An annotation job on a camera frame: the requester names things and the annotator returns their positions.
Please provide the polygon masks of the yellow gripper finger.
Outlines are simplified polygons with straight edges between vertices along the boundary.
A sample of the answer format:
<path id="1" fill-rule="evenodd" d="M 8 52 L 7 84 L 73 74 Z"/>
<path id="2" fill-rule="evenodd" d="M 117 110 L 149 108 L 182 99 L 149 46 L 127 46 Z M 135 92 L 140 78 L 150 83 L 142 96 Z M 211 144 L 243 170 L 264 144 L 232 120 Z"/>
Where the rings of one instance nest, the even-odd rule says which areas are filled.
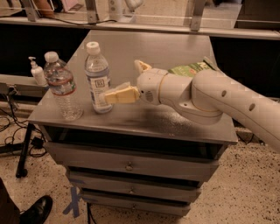
<path id="1" fill-rule="evenodd" d="M 104 93 L 99 95 L 100 102 L 107 104 L 118 104 L 118 103 L 133 103 L 140 98 L 138 88 L 132 86 L 129 82 L 111 88 Z"/>
<path id="2" fill-rule="evenodd" d="M 143 73 L 143 72 L 145 72 L 145 71 L 147 71 L 147 70 L 150 70 L 150 69 L 151 69 L 151 65 L 148 65 L 148 64 L 142 62 L 142 61 L 139 60 L 139 59 L 136 59 L 136 60 L 134 61 L 134 65 L 135 65 L 136 70 L 137 70 L 140 74 Z"/>

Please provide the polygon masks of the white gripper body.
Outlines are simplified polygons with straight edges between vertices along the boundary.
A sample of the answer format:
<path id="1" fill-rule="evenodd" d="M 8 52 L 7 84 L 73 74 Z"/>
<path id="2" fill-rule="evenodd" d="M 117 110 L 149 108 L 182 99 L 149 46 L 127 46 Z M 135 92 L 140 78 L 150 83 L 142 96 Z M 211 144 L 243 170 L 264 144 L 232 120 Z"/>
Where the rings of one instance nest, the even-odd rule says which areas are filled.
<path id="1" fill-rule="evenodd" d="M 159 105 L 160 84 L 167 74 L 166 70 L 158 68 L 142 72 L 136 79 L 136 87 L 140 93 L 140 99 L 153 105 Z"/>

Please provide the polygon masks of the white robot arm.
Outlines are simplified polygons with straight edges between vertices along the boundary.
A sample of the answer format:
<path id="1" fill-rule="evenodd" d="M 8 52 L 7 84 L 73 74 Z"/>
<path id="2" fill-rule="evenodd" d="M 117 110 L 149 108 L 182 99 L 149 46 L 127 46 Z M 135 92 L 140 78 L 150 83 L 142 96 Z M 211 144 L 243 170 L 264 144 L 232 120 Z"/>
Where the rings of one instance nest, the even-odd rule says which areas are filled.
<path id="1" fill-rule="evenodd" d="M 108 104 L 142 100 L 166 105 L 184 118 L 200 123 L 217 123 L 226 114 L 257 137 L 280 151 L 280 103 L 258 94 L 221 70 L 206 69 L 193 77 L 135 62 L 136 85 L 125 82 L 99 95 Z"/>

